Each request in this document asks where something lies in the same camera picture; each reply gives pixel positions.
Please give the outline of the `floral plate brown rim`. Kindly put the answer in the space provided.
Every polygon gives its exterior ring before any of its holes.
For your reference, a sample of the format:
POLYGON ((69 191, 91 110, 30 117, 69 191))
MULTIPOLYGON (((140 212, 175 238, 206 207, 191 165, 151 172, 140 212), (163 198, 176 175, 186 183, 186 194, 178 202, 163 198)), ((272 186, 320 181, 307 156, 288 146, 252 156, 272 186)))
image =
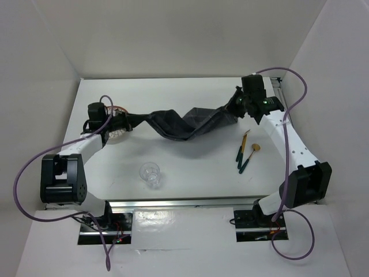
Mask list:
POLYGON ((122 120, 120 119, 120 115, 127 114, 128 111, 121 106, 106 106, 107 115, 112 114, 112 119, 109 123, 109 139, 117 139, 122 136, 126 128, 122 126, 122 120))

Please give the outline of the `gold fork green handle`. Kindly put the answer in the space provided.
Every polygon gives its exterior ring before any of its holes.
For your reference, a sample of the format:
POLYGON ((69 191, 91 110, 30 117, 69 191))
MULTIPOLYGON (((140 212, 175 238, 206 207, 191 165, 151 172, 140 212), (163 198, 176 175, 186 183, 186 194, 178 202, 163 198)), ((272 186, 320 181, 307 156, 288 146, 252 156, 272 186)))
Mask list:
POLYGON ((239 161, 240 161, 240 159, 241 159, 241 154, 243 154, 243 153, 244 153, 244 149, 245 149, 245 146, 246 146, 247 135, 249 134, 249 132, 250 132, 250 129, 249 129, 249 130, 247 130, 247 131, 244 133, 244 135, 243 135, 242 143, 241 143, 241 145, 240 145, 240 147, 239 147, 238 154, 237 154, 237 156, 236 156, 236 162, 239 162, 239 161))

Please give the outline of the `gold knife green handle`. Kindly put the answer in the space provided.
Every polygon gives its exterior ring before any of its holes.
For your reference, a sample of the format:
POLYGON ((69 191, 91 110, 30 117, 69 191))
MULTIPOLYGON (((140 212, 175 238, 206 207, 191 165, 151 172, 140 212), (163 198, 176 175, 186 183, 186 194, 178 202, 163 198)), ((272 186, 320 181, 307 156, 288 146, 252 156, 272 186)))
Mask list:
POLYGON ((241 166, 242 166, 242 162, 243 162, 243 153, 244 153, 244 149, 246 147, 246 141, 247 141, 247 134, 245 134, 243 136, 243 139, 242 139, 242 143, 239 147, 239 151, 238 151, 238 154, 237 154, 237 157, 236 157, 236 162, 238 163, 237 165, 237 168, 240 169, 241 166))

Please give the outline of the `gold spoon green handle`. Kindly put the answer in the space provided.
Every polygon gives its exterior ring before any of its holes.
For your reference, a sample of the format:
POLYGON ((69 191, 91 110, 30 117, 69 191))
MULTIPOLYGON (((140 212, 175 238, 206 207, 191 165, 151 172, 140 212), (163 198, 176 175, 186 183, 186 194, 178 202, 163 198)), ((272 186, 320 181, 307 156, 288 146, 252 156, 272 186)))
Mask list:
POLYGON ((249 157, 246 159, 246 161, 241 165, 240 169, 239 169, 239 174, 242 174, 244 172, 244 170, 246 169, 249 161, 251 160, 251 158, 253 157, 253 155, 258 152, 261 149, 261 146, 259 144, 253 144, 252 146, 252 152, 249 155, 249 157))

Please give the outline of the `clear drinking glass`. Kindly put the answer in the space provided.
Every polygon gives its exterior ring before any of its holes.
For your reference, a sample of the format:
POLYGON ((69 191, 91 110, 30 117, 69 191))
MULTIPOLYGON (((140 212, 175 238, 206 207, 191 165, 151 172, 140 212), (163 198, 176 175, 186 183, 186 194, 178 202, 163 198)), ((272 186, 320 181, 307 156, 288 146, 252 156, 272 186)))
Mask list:
POLYGON ((161 181, 160 168, 156 163, 144 163, 139 170, 141 179, 151 188, 157 188, 161 181))

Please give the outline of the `dark grey checked cloth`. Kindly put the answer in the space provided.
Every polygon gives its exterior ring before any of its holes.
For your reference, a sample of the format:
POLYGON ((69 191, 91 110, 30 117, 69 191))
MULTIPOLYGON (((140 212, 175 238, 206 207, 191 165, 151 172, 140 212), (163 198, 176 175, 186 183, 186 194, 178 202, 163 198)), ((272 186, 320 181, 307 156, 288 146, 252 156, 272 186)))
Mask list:
POLYGON ((131 128, 146 122, 161 137, 172 141, 189 141, 216 129, 236 124, 238 118, 225 110, 194 107, 181 117, 175 110, 160 110, 149 114, 128 114, 131 128))

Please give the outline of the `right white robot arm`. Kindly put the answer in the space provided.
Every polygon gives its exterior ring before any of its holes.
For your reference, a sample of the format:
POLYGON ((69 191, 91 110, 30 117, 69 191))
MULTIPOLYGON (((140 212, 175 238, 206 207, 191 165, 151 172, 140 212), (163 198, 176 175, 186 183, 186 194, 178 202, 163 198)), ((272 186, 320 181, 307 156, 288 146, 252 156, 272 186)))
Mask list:
POLYGON ((254 201, 254 224, 265 226, 276 220, 279 208, 296 208, 325 198, 332 168, 307 149, 277 97, 268 97, 264 89, 247 93, 237 87, 227 109, 238 117, 248 114, 253 118, 272 139, 288 170, 278 191, 254 201))

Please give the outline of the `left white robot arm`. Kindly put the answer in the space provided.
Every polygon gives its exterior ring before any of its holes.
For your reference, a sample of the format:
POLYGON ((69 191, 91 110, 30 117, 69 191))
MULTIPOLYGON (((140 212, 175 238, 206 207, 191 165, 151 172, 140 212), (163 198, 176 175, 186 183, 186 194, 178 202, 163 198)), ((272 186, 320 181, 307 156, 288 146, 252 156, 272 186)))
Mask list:
POLYGON ((114 216, 108 201, 88 191, 84 165, 103 149, 115 131, 131 130, 127 114, 112 109, 109 112, 91 112, 83 125, 80 138, 55 155, 42 158, 40 198, 43 203, 55 206, 74 206, 76 210, 94 215, 93 223, 108 230, 114 216))

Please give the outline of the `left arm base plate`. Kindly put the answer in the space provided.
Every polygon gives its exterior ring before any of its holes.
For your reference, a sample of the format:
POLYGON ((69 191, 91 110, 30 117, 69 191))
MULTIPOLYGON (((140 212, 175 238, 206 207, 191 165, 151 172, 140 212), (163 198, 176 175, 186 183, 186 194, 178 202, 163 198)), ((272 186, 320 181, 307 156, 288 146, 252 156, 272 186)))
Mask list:
MULTIPOLYGON (((78 245, 101 245, 99 229, 90 217, 83 215, 75 217, 74 220, 80 224, 78 245)), ((110 214, 109 220, 97 218, 97 221, 107 245, 131 244, 132 212, 113 213, 110 214)))

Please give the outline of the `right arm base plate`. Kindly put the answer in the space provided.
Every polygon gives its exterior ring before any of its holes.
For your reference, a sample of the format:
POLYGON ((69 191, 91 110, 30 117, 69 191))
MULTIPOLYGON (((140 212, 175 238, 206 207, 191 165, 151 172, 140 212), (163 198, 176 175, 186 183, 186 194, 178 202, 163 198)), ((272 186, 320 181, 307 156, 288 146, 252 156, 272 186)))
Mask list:
POLYGON ((235 226, 237 242, 289 240, 285 219, 282 215, 272 222, 272 216, 257 219, 252 210, 235 210, 229 223, 235 226))

